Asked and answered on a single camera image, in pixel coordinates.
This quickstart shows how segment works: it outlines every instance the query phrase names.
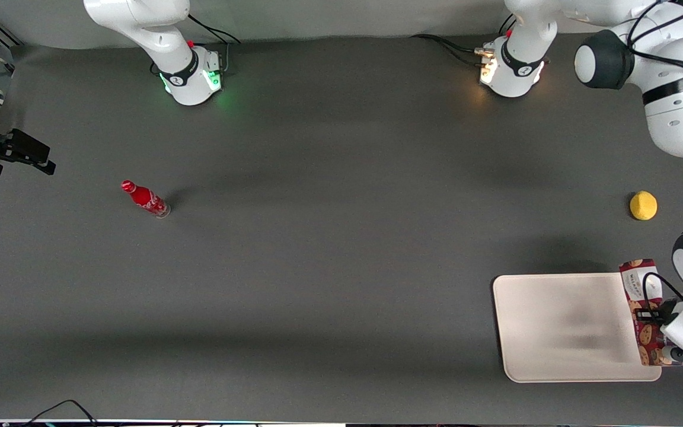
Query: cookie package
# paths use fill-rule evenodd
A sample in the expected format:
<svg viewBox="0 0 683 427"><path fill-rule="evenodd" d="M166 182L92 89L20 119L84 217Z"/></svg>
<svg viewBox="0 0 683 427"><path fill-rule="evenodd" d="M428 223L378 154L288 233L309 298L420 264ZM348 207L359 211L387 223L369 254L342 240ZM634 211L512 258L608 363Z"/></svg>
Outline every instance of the cookie package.
<svg viewBox="0 0 683 427"><path fill-rule="evenodd" d="M663 356L663 349L671 346L667 342L660 325L647 321L637 321L637 311L640 308L647 308L647 301L642 293L642 280L645 274L657 273L654 260L640 259L632 262L624 262L618 266L621 272L621 280L626 292L626 300L631 311L631 319L634 323L634 337L639 347L639 356L642 365L646 367L678 367L679 362ZM655 276L647 278L647 296L650 301L650 308L658 308L663 301L663 289L660 281Z"/></svg>

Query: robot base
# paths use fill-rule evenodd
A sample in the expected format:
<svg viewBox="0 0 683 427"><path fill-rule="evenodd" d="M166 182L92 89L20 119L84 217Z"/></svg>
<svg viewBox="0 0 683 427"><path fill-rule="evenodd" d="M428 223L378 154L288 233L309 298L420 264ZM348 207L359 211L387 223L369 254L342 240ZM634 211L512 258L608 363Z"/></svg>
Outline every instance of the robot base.
<svg viewBox="0 0 683 427"><path fill-rule="evenodd" d="M212 94L222 87L222 74L220 73L220 57L217 52L210 52L201 46L192 48L198 56L199 65L195 73L189 78L184 86L173 86L162 78L165 90L173 95L179 104L195 106L205 102Z"/></svg>

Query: gray table surface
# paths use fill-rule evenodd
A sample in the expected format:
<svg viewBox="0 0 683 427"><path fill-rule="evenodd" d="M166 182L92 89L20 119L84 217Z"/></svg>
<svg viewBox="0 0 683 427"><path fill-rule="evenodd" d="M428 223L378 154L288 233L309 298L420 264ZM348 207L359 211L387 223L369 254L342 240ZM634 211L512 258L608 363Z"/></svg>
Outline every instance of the gray table surface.
<svg viewBox="0 0 683 427"><path fill-rule="evenodd" d="M140 49L19 51L3 120L57 173L0 178L0 417L75 398L103 419L683 425L683 368L502 371L496 276L655 257L675 279L683 159L636 88L578 84L582 37L518 100L428 40L237 46L195 107ZM640 189L649 222L626 209Z"/></svg>

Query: white wall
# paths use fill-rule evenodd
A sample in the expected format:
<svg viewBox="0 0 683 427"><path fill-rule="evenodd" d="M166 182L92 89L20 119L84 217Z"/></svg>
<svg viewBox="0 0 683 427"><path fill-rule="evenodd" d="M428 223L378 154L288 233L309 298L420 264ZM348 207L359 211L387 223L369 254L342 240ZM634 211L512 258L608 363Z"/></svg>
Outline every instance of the white wall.
<svg viewBox="0 0 683 427"><path fill-rule="evenodd" d="M508 12L502 0L192 0L192 14L242 40L327 36L409 36L491 33ZM82 0L0 0L0 21L25 43L66 49L133 46L99 27ZM211 40L190 21L184 36ZM596 30L561 20L561 32Z"/></svg>

